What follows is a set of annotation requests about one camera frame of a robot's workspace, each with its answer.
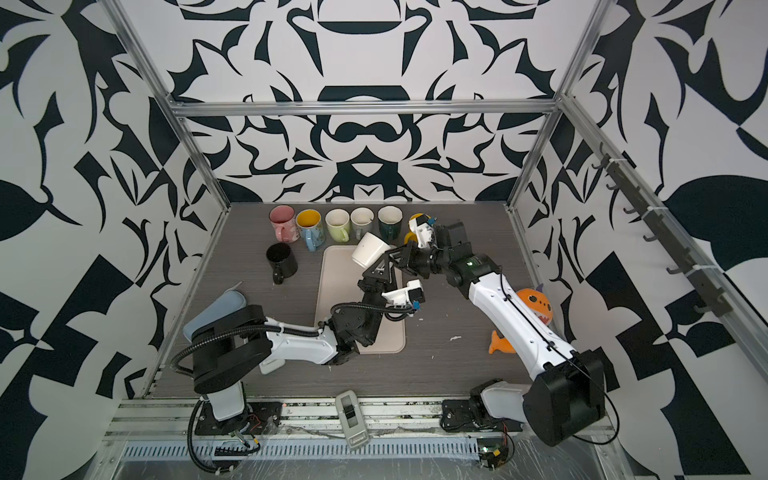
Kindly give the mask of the yellow mug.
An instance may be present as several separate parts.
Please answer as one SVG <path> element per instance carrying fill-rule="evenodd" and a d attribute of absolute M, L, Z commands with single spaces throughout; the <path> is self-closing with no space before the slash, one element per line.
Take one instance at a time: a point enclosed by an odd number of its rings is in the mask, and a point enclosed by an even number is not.
<path fill-rule="evenodd" d="M 414 241 L 419 248 L 423 248 L 425 243 L 422 239 L 424 230 L 423 225 L 427 224 L 430 217 L 423 213 L 417 213 L 410 217 L 408 221 L 409 232 L 404 237 L 404 243 L 407 244 L 410 241 Z"/>

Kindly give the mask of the white mug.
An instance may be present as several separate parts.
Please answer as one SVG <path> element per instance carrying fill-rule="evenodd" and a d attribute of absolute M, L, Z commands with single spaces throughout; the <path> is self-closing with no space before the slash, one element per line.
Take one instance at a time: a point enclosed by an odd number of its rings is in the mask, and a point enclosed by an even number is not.
<path fill-rule="evenodd" d="M 387 242 L 367 232 L 352 253 L 352 260 L 362 268 L 369 268 L 389 249 Z"/>

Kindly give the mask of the dark green mug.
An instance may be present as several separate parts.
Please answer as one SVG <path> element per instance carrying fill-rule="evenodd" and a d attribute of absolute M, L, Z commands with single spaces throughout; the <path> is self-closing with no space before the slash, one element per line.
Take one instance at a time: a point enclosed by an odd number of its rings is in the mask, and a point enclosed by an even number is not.
<path fill-rule="evenodd" d="M 403 212 L 395 206 L 384 206 L 377 213 L 378 231 L 382 240 L 394 244 L 401 233 Z"/>

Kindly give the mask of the grey mug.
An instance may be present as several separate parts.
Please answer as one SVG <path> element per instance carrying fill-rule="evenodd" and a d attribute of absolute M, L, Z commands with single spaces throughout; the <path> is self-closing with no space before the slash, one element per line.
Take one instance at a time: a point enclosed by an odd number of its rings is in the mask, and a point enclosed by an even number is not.
<path fill-rule="evenodd" d="M 359 242 L 367 233 L 372 231 L 374 218 L 374 212 L 367 207 L 358 207 L 351 212 L 351 237 L 356 242 Z"/>

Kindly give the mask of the light green mug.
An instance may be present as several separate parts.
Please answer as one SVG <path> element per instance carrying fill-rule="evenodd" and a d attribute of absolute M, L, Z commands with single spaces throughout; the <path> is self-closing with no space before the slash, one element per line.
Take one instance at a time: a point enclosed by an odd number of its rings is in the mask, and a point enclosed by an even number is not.
<path fill-rule="evenodd" d="M 350 241 L 351 220 L 348 211 L 341 208 L 329 211 L 326 214 L 325 223 L 335 242 L 348 243 Z"/>

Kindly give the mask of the blue butterfly mug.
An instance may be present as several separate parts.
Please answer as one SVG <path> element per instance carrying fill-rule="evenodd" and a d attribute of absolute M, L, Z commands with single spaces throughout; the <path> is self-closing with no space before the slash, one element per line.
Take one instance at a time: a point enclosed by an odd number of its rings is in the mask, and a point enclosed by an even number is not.
<path fill-rule="evenodd" d="M 314 209 L 302 210 L 296 217 L 301 236 L 310 252 L 316 252 L 325 243 L 326 236 L 322 220 L 321 213 Z"/>

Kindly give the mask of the black mug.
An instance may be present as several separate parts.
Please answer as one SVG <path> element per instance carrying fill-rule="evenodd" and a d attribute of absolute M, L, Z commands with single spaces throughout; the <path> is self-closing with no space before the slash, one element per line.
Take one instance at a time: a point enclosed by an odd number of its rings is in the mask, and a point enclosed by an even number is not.
<path fill-rule="evenodd" d="M 298 263 L 294 253 L 287 243 L 275 243 L 266 251 L 266 259 L 272 269 L 272 280 L 275 285 L 282 285 L 298 271 Z"/>

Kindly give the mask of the pink patterned mug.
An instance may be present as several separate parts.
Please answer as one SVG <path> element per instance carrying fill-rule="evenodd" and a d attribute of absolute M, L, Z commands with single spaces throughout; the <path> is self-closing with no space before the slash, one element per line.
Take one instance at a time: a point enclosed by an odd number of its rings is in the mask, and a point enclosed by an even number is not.
<path fill-rule="evenodd" d="M 300 238 L 295 216 L 294 208 L 289 205 L 278 205 L 270 211 L 269 221 L 278 242 L 293 243 Z"/>

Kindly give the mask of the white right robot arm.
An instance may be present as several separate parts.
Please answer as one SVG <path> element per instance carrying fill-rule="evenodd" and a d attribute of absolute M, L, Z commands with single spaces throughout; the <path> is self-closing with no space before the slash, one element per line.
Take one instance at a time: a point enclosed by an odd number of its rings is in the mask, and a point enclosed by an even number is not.
<path fill-rule="evenodd" d="M 439 225 L 420 214 L 409 229 L 414 239 L 389 253 L 395 265 L 420 278 L 443 275 L 492 321 L 532 380 L 526 392 L 503 382 L 484 387 L 481 402 L 489 416 L 527 424 L 550 447 L 579 439 L 605 417 L 612 401 L 601 358 L 575 350 L 545 325 L 509 285 L 502 267 L 473 252 L 462 222 Z"/>

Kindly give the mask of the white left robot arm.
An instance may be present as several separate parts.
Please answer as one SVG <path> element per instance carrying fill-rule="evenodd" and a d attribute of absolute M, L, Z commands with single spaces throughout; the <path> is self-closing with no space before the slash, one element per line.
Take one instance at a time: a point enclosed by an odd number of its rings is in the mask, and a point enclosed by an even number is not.
<path fill-rule="evenodd" d="M 251 424 L 243 378 L 254 369 L 271 373 L 287 361 L 341 365 L 372 345 L 383 320 L 402 321 L 423 301 L 419 286 L 398 288 L 388 256 L 368 268 L 358 282 L 363 293 L 357 302 L 340 302 L 314 328 L 279 322 L 257 304 L 231 289 L 222 294 L 184 328 L 189 346 L 177 353 L 169 367 L 190 378 L 198 400 L 187 426 L 186 446 L 192 463 L 207 474 L 224 470 L 203 461 L 191 435 L 200 414 L 210 410 L 214 424 L 225 435 L 242 437 Z"/>

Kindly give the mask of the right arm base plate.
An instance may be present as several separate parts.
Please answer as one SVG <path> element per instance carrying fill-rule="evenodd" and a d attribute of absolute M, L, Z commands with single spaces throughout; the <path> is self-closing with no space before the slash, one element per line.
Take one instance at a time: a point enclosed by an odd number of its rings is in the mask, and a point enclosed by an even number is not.
<path fill-rule="evenodd" d="M 443 400 L 440 427 L 449 433 L 522 431 L 521 422 L 491 417 L 479 397 Z"/>

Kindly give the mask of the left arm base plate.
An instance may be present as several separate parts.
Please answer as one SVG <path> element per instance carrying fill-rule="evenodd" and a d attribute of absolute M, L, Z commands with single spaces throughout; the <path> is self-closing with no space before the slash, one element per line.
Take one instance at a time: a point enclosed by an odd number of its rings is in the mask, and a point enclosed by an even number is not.
<path fill-rule="evenodd" d="M 245 412 L 228 420 L 216 420 L 209 402 L 204 402 L 197 415 L 194 434 L 197 436 L 262 435 L 281 423 L 283 404 L 276 401 L 248 402 Z"/>

